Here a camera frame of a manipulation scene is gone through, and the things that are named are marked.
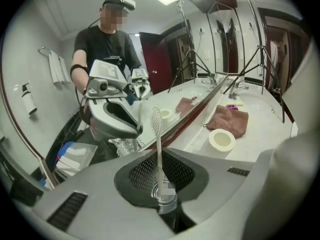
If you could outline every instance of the white wall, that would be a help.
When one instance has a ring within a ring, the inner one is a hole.
[[[30,143],[46,157],[57,135],[78,106],[72,84],[62,87],[53,85],[48,57],[38,52],[43,46],[58,55],[62,54],[60,41],[43,21],[34,4],[28,3],[12,19],[5,35],[2,73],[16,121]],[[22,85],[25,83],[29,83],[28,90],[38,109],[33,118],[29,118],[21,98]],[[1,107],[1,122],[7,122],[8,115],[3,110]],[[8,152],[27,172],[36,169],[38,164],[29,155],[21,139],[13,131],[3,131],[11,143],[6,146]]]

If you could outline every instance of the black t-shirt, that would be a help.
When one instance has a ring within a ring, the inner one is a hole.
[[[114,34],[107,34],[97,25],[84,29],[75,38],[73,53],[77,50],[86,52],[88,74],[95,60],[103,61],[110,56],[120,56],[122,61],[119,69],[123,75],[125,75],[126,65],[130,71],[141,66],[131,38],[121,30],[117,30]]]

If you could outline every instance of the chrome faucet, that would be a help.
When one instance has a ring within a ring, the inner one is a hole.
[[[210,83],[202,80],[201,82],[204,83],[204,84],[207,84],[209,86],[210,89],[213,89],[215,88],[218,84],[217,84],[217,80],[215,79],[215,74],[210,74],[208,76],[209,80],[210,80]]]
[[[229,94],[229,99],[236,101],[237,100],[237,93],[240,92],[241,90],[249,90],[249,86],[242,86],[239,87],[239,84],[244,83],[245,81],[239,81],[236,82],[232,85],[230,89],[230,94]]]

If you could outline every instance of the wall-mounted soap dispenser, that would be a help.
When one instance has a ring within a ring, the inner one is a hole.
[[[25,109],[30,117],[34,112],[37,111],[37,107],[35,105],[35,101],[31,95],[31,92],[28,91],[28,89],[27,89],[28,84],[29,83],[22,85],[22,100],[23,100],[23,104],[25,106]]]

